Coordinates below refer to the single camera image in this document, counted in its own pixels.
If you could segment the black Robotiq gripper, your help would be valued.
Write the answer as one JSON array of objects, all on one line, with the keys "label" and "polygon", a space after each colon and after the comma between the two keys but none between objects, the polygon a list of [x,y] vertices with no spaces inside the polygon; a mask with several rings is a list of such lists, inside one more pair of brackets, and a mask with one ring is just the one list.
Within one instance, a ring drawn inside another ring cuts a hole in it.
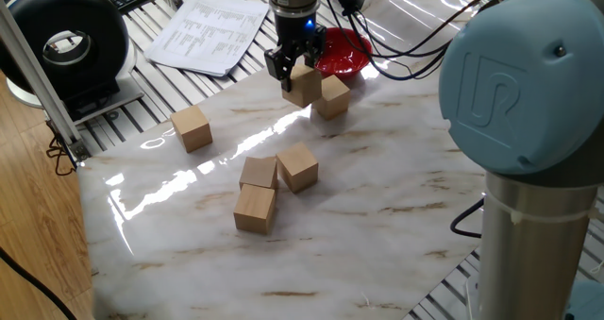
[{"label": "black Robotiq gripper", "polygon": [[270,76],[280,82],[281,89],[288,93],[292,89],[291,73],[299,54],[304,53],[304,63],[314,68],[324,53],[327,29],[317,23],[316,13],[303,16],[275,16],[278,36],[277,47],[266,50],[264,58]]}]

